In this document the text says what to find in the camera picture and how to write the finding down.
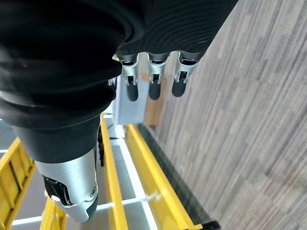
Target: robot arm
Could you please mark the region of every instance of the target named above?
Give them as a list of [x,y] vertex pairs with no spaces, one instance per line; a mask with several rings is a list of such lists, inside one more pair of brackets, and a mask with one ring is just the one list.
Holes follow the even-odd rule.
[[173,94],[181,96],[236,2],[0,3],[0,117],[13,125],[48,195],[68,215],[85,222],[96,210],[99,115],[115,97],[108,80],[123,72],[136,100],[137,56],[148,52],[156,99],[168,54],[179,51]]

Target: floor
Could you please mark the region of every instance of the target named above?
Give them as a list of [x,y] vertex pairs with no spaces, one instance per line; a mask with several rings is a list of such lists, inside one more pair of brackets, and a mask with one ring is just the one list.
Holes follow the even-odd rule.
[[[109,136],[111,140],[111,147],[114,156],[115,167],[118,174],[118,182],[123,200],[129,200],[136,198],[134,193],[131,179],[128,174],[128,169],[124,162],[124,158],[116,138],[120,138],[120,134],[115,131],[112,118],[107,118],[106,123],[109,127]],[[100,166],[100,160],[97,164],[97,183],[99,189],[98,204],[105,204],[105,179],[104,168]],[[131,204],[125,204],[124,210],[126,214],[128,228],[132,230],[149,230],[148,222],[142,207],[141,202],[134,202]],[[108,220],[108,209],[96,211],[95,215],[88,222],[80,225],[80,230],[109,230],[110,223]]]
[[239,1],[147,129],[227,230],[307,229],[307,0]]

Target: white light strip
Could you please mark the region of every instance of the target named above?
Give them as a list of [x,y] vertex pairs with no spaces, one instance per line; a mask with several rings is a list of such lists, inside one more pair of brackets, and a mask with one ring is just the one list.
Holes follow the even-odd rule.
[[23,224],[30,224],[30,223],[36,223],[36,222],[41,222],[42,217],[30,217],[30,218],[25,218],[25,219],[16,219],[13,220],[12,225],[17,226],[17,225],[23,225]]
[[115,126],[115,133],[117,138],[124,138],[125,133],[124,133],[124,128],[121,125]]
[[108,209],[108,208],[110,208],[110,207],[113,207],[113,203],[107,203],[107,204],[103,204],[103,205],[97,205],[96,211]]
[[146,215],[146,219],[151,230],[158,230],[158,226],[154,220],[154,216],[152,211],[150,210],[148,201],[143,201],[142,206]]
[[145,199],[146,194],[144,192],[140,178],[139,178],[138,173],[136,171],[136,168],[133,164],[132,158],[130,156],[129,150],[127,148],[127,145],[126,145],[124,139],[119,139],[118,144],[119,144],[120,150],[123,154],[124,162],[125,162],[127,170],[128,170],[128,175],[130,177],[135,196],[136,196],[137,199]]
[[104,118],[112,118],[112,117],[113,117],[112,114],[106,114],[106,115],[104,115]]
[[[133,164],[130,152],[128,150],[128,147],[127,147],[124,139],[119,139],[118,143],[119,143],[120,150],[121,150],[123,158],[124,158],[124,162],[125,162],[127,170],[128,170],[128,175],[129,175],[130,181],[132,183],[132,187],[133,187],[134,193],[136,195],[136,198],[137,199],[146,199],[145,191],[143,189],[140,178],[139,178],[138,173],[136,171],[136,168]],[[153,213],[150,210],[148,201],[142,201],[142,206],[143,206],[143,209],[144,209],[144,213],[145,213],[149,228],[151,230],[158,230],[157,224],[154,220]]]

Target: gray striped carpet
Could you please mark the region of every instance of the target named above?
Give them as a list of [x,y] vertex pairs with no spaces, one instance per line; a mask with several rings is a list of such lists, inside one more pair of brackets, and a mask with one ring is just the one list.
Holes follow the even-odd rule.
[[180,99],[175,58],[148,129],[205,211],[224,230],[307,230],[307,0],[240,0]]

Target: yellow ladder rail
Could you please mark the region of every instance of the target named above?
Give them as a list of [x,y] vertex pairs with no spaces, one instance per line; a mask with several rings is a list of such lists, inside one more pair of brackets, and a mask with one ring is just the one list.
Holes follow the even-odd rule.
[[200,230],[194,225],[135,125],[127,126],[126,142],[160,230]]
[[9,230],[35,171],[17,138],[0,159],[0,230]]
[[65,230],[66,218],[66,213],[48,197],[39,229]]
[[113,207],[108,211],[109,225],[112,230],[128,230],[126,215],[124,207],[121,203],[122,196],[118,183],[117,171],[113,152],[111,148],[110,137],[106,125],[106,120],[101,115],[101,135],[104,145],[104,159],[105,159],[105,184],[106,184],[106,198],[107,202],[112,202]]

